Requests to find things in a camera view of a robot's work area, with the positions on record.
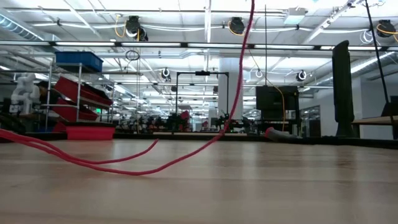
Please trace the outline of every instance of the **fluorescent light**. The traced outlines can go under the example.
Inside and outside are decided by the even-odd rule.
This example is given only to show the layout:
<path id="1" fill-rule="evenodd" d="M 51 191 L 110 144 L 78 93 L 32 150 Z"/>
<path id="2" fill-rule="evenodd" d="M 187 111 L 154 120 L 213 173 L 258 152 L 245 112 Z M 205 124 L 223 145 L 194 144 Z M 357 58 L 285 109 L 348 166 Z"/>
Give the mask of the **fluorescent light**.
<path id="1" fill-rule="evenodd" d="M 49 79 L 48 76 L 45 76 L 45 75 L 42 75 L 42 74 L 39 74 L 39 73 L 35 73 L 35 76 L 39 80 L 48 80 Z"/>
<path id="2" fill-rule="evenodd" d="M 153 42 L 129 42 L 122 43 L 123 47 L 181 47 L 180 43 L 153 43 Z"/>
<path id="3" fill-rule="evenodd" d="M 125 90 L 123 87 L 119 86 L 119 85 L 115 85 L 115 86 L 114 86 L 114 89 L 115 89 L 116 91 L 122 93 L 122 94 L 126 94 L 126 90 Z"/>
<path id="4" fill-rule="evenodd" d="M 386 53 L 386 54 L 380 56 L 380 59 L 385 58 L 385 57 L 387 57 L 387 56 L 390 56 L 390 55 L 392 55 L 392 54 L 394 54 L 394 53 L 395 53 L 395 52 Z M 374 62 L 377 62 L 377 57 L 375 57 L 375 58 L 372 59 L 372 60 L 368 60 L 367 62 L 364 62 L 364 63 L 362 63 L 361 65 L 357 65 L 357 66 L 353 67 L 353 68 L 351 69 L 351 73 L 355 73 L 355 72 L 357 72 L 357 71 L 359 71 L 359 70 L 362 70 L 363 68 L 365 68 L 366 66 L 368 66 L 368 65 L 370 65 L 370 64 L 372 64 L 372 63 L 374 63 Z"/>
<path id="5" fill-rule="evenodd" d="M 322 46 L 321 50 L 333 50 L 334 48 L 334 46 Z"/>
<path id="6" fill-rule="evenodd" d="M 257 87 L 257 86 L 262 86 L 262 85 L 243 85 L 243 87 Z"/>
<path id="7" fill-rule="evenodd" d="M 218 84 L 196 83 L 195 86 L 218 86 Z"/>
<path id="8" fill-rule="evenodd" d="M 14 41 L 14 40 L 0 40 L 0 45 L 29 45 L 29 46 L 49 46 L 46 41 Z"/>
<path id="9" fill-rule="evenodd" d="M 177 85 L 176 83 L 158 83 L 158 85 L 170 85 L 170 86 L 175 86 Z M 190 85 L 189 83 L 179 83 L 178 86 L 188 86 Z"/>
<path id="10" fill-rule="evenodd" d="M 188 47 L 203 47 L 203 48 L 242 48 L 241 44 L 188 44 Z"/>
<path id="11" fill-rule="evenodd" d="M 348 47 L 348 50 L 374 50 L 374 47 Z"/>
<path id="12" fill-rule="evenodd" d="M 1 66 L 1 65 L 0 65 L 0 68 L 3 69 L 3 70 L 10 70 L 9 68 Z"/>
<path id="13" fill-rule="evenodd" d="M 178 97 L 205 97 L 205 98 L 218 98 L 218 95 L 183 95 L 183 94 L 178 94 Z"/>
<path id="14" fill-rule="evenodd" d="M 311 90 L 311 88 L 307 87 L 307 88 L 303 89 L 301 92 L 303 93 L 303 92 L 309 91 L 309 90 Z"/>
<path id="15" fill-rule="evenodd" d="M 112 47 L 113 42 L 56 42 L 58 46 Z"/>
<path id="16" fill-rule="evenodd" d="M 255 49 L 292 49 L 292 50 L 312 50 L 314 46 L 309 45 L 261 45 L 256 44 Z"/>

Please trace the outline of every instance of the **black monitor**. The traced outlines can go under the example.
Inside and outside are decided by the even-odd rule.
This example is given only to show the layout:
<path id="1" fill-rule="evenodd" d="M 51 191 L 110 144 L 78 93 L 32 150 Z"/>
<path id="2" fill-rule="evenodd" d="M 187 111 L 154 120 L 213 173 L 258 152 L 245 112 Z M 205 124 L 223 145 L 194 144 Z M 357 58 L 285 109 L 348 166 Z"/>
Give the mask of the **black monitor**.
<path id="1" fill-rule="evenodd" d="M 295 110 L 295 96 L 299 95 L 297 87 L 279 86 L 278 88 L 284 94 L 285 110 Z M 273 86 L 257 86 L 256 109 L 282 111 L 282 95 Z"/>
<path id="2" fill-rule="evenodd" d="M 351 60 L 349 41 L 345 40 L 333 49 L 333 96 L 337 136 L 353 137 L 351 123 L 354 121 L 353 90 L 351 86 Z"/>

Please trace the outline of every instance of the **wooden tabletop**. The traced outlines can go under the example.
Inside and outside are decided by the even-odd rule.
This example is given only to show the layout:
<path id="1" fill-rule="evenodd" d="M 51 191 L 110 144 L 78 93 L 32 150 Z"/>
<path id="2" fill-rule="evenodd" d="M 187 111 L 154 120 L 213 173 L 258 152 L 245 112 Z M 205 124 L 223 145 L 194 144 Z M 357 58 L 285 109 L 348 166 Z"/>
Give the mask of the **wooden tabletop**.
<path id="1" fill-rule="evenodd" d="M 55 141 L 84 159 L 129 156 L 151 141 Z M 115 169 L 147 170 L 202 146 L 159 141 Z M 154 175 L 78 167 L 0 144 L 0 223 L 397 223 L 398 151 L 217 142 Z"/>
<path id="2" fill-rule="evenodd" d="M 398 116 L 393 116 L 394 121 L 398 121 Z M 355 120 L 352 124 L 367 124 L 367 125 L 391 125 L 391 118 L 389 116 L 386 117 L 378 117 L 378 118 L 364 118 Z"/>

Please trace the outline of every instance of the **ceiling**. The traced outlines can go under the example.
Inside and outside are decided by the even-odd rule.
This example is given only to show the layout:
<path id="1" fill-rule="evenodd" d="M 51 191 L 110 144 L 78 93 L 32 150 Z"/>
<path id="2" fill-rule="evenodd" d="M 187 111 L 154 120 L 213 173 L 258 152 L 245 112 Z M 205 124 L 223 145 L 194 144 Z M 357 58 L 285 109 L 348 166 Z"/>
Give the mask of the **ceiling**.
<path id="1" fill-rule="evenodd" d="M 146 1 L 122 1 L 122 0 L 2 0 L 2 10 L 11 15 L 16 21 L 23 22 L 29 30 L 42 34 L 49 38 L 53 34 L 57 40 L 69 41 L 132 41 L 130 37 L 118 37 L 115 34 L 116 15 L 120 13 L 118 24 L 123 25 L 128 16 L 138 15 L 141 25 L 145 26 L 150 42 L 214 42 L 214 43 L 241 43 L 242 36 L 233 35 L 229 29 L 223 29 L 231 17 L 242 17 L 245 26 L 249 19 L 251 1 L 247 0 L 212 0 L 210 1 L 211 12 L 211 34 L 207 38 L 205 33 L 206 13 L 205 8 L 209 6 L 208 0 L 146 0 Z M 249 43 L 252 44 L 309 44 L 309 45 L 336 45 L 341 41 L 349 40 L 350 45 L 364 44 L 361 36 L 369 27 L 369 19 L 366 8 L 361 1 L 352 0 L 354 7 L 344 11 L 335 21 L 331 22 L 323 32 L 305 42 L 312 30 L 321 25 L 331 13 L 343 7 L 347 0 L 280 0 L 280 1 L 256 1 L 256 14 L 254 16 L 254 30 L 249 35 Z M 379 6 L 371 7 L 374 25 L 378 20 L 389 19 L 393 25 L 398 24 L 398 2 L 395 0 L 369 0 L 370 4 L 379 3 Z M 305 17 L 300 21 L 300 29 L 295 25 L 284 24 L 284 16 L 289 8 L 305 9 Z M 80 18 L 73 13 L 78 11 Z M 265 28 L 273 29 L 265 33 Z M 119 34 L 123 28 L 116 28 Z M 23 40 L 22 37 L 13 34 L 9 30 L 0 27 L 0 39 Z M 393 37 L 380 38 L 377 41 L 383 46 L 394 46 L 397 42 Z M 170 70 L 172 82 L 176 79 L 176 72 L 193 72 L 206 69 L 206 49 L 172 49 L 172 48 L 141 48 L 142 59 L 129 63 L 124 53 L 133 48 L 109 48 L 109 47 L 60 47 L 59 50 L 90 50 L 101 55 L 104 60 L 103 70 L 124 70 L 129 65 L 129 71 L 138 71 L 143 74 L 136 75 L 110 75 L 110 79 L 116 82 L 130 83 L 124 85 L 125 90 L 134 95 L 147 96 L 149 105 L 161 106 L 165 110 L 172 107 L 164 96 L 152 86 L 137 86 L 134 83 L 162 82 L 161 73 L 164 68 Z M 25 56 L 31 57 L 42 63 L 50 64 L 53 55 L 43 49 L 32 47 L 0 47 L 0 60 L 3 58 L 3 66 L 12 69 L 37 68 L 37 64 L 26 59 L 9 55 L 9 51 L 17 51 Z M 311 82 L 316 78 L 327 77 L 331 72 L 331 55 L 319 54 L 318 52 L 293 52 L 293 51 L 270 51 L 265 57 L 264 50 L 253 50 L 253 57 L 248 52 L 245 54 L 243 67 L 250 72 L 245 78 L 245 84 L 263 84 L 264 77 L 258 78 L 256 71 L 259 68 L 264 71 L 267 68 L 267 78 L 278 85 L 302 85 L 297 83 L 295 73 L 301 70 L 311 74 Z M 239 49 L 211 49 L 209 52 L 208 69 L 218 71 L 219 59 L 222 57 L 239 57 Z M 351 55 L 351 59 L 364 60 L 374 56 L 374 52 L 361 52 Z M 11 59 L 11 63 L 5 64 L 5 58 Z M 184 75 L 180 77 L 181 83 L 217 83 L 215 76 L 208 78 Z M 168 86 L 162 86 L 163 94 L 170 94 Z M 213 87 L 190 86 L 179 90 L 181 94 L 188 95 L 212 95 Z M 244 88 L 244 96 L 254 96 L 254 88 Z M 186 104 L 198 105 L 198 110 L 206 110 L 213 101 L 196 100 Z M 246 110 L 252 109 L 253 103 L 244 102 Z"/>

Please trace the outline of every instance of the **pink cable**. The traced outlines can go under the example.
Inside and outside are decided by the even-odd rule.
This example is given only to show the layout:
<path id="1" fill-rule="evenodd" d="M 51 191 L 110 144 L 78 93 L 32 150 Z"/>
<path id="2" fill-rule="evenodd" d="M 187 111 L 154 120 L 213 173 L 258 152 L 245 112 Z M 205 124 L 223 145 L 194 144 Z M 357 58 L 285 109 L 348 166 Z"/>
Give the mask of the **pink cable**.
<path id="1" fill-rule="evenodd" d="M 19 134 L 14 134 L 14 133 L 12 133 L 12 132 L 10 132 L 10 131 L 6 131 L 6 130 L 2 130 L 2 129 L 0 129 L 0 135 L 1 135 L 2 137 L 8 136 L 9 138 L 12 138 L 12 139 L 9 139 L 9 140 L 12 140 L 12 141 L 15 141 L 16 139 L 17 139 L 17 140 L 22 140 L 21 142 L 18 142 L 18 143 L 21 143 L 21 144 L 24 144 L 24 142 L 35 142 L 35 143 L 39 143 L 39 144 L 41 144 L 41 145 L 44 145 L 44 146 L 47 146 L 47 147 L 53 149 L 53 150 L 56 151 L 57 153 L 59 153 L 59 154 L 65 156 L 65 157 L 67 157 L 67 158 L 69 158 L 69 159 L 74 159 L 74 160 L 76 160 L 76 161 L 84 162 L 84 163 L 87 163 L 87 164 L 110 164 L 110 163 L 114 163 L 114 162 L 128 161 L 128 160 L 130 160 L 130 159 L 134 159 L 134 158 L 137 158 L 137 157 L 139 157 L 139 156 L 142 156 L 142 155 L 146 154 L 146 153 L 149 152 L 149 151 L 156 145 L 156 143 L 159 141 L 158 139 L 156 139 L 145 151 L 142 151 L 142 152 L 140 152 L 140 153 L 137 153 L 137 154 L 132 155 L 132 156 L 129 156 L 129 157 L 120 158 L 120 159 L 111 159 L 111 160 L 107 160 L 107 161 L 89 161 L 89 160 L 86 160 L 86 159 L 80 159 L 80 158 L 71 156 L 71 155 L 67 154 L 66 152 L 63 152 L 61 149 L 59 149 L 59 148 L 57 148 L 57 147 L 51 145 L 51 144 L 48 143 L 48 142 L 45 142 L 45 141 L 43 141 L 43 140 L 40 140 L 40 139 L 31 138 L 31 137 L 28 137 L 28 136 L 21 136 L 21 135 L 19 135 Z"/>
<path id="2" fill-rule="evenodd" d="M 166 163 L 166 164 L 164 164 L 164 165 L 162 165 L 162 166 L 160 166 L 160 167 L 158 167 L 156 169 L 134 172 L 134 171 L 116 170 L 116 169 L 109 169 L 109 168 L 104 168 L 104 167 L 93 166 L 91 164 L 82 162 L 84 160 L 73 159 L 74 157 L 62 152 L 58 148 L 57 149 L 59 151 L 55 150 L 55 148 L 56 148 L 55 146 L 51 146 L 50 144 L 47 144 L 47 143 L 45 144 L 46 146 L 51 147 L 52 149 L 55 150 L 55 151 L 53 151 L 53 150 L 50 150 L 50 149 L 48 149 L 46 147 L 38 145 L 36 143 L 31 143 L 29 141 L 25 141 L 26 138 L 22 138 L 21 136 L 19 136 L 17 134 L 14 134 L 14 133 L 1 131 L 0 132 L 0 137 L 6 138 L 6 139 L 9 139 L 11 141 L 15 141 L 15 142 L 18 142 L 18 143 L 21 143 L 21 144 L 25 144 L 26 146 L 35 147 L 35 148 L 37 148 L 37 149 L 39 149 L 41 151 L 45 151 L 45 152 L 47 152 L 49 154 L 55 155 L 55 156 L 65 160 L 65 161 L 74 163 L 74 164 L 79 165 L 79 166 L 83 166 L 83 167 L 87 167 L 87 168 L 90 168 L 90 169 L 99 170 L 99 171 L 103 171 L 103 172 L 111 172 L 111 173 L 115 173 L 115 174 L 125 174 L 125 175 L 148 175 L 148 174 L 154 174 L 154 173 L 162 171 L 162 170 L 168 168 L 169 166 L 172 166 L 172 165 L 174 165 L 174 164 L 176 164 L 176 163 L 178 163 L 178 162 L 180 162 L 180 161 L 182 161 L 184 159 L 187 159 L 187 158 L 189 158 L 191 156 L 194 156 L 195 154 L 198 154 L 200 151 L 202 151 L 205 148 L 207 148 L 209 145 L 211 145 L 214 142 L 216 142 L 217 140 L 219 140 L 222 137 L 222 135 L 224 135 L 225 131 L 228 129 L 228 126 L 229 126 L 229 124 L 231 122 L 231 118 L 233 117 L 233 115 L 235 113 L 236 105 L 238 104 L 238 98 L 239 98 L 239 95 L 240 95 L 240 92 L 241 92 L 241 89 L 242 89 L 243 56 L 244 56 L 244 51 L 246 50 L 246 43 L 248 41 L 249 31 L 250 31 L 251 26 L 252 26 L 253 14 L 254 14 L 254 0 L 251 0 L 251 10 L 250 10 L 249 24 L 248 24 L 248 27 L 246 28 L 247 32 L 244 35 L 243 44 L 242 44 L 242 51 L 241 51 L 241 55 L 240 55 L 240 58 L 239 58 L 238 85 L 236 87 L 236 95 L 235 95 L 235 99 L 234 99 L 234 103 L 233 103 L 233 106 L 232 106 L 232 110 L 231 110 L 231 114 L 229 116 L 229 119 L 224 124 L 224 129 L 217 136 L 215 136 L 212 140 L 208 141 L 204 146 L 200 147 L 199 149 L 197 149 L 197 150 L 195 150 L 195 151 L 193 151 L 193 152 L 191 152 L 191 153 L 189 153 L 189 154 L 187 154 L 185 156 L 179 157 L 178 159 L 173 160 L 171 162 L 168 162 L 168 163 Z"/>

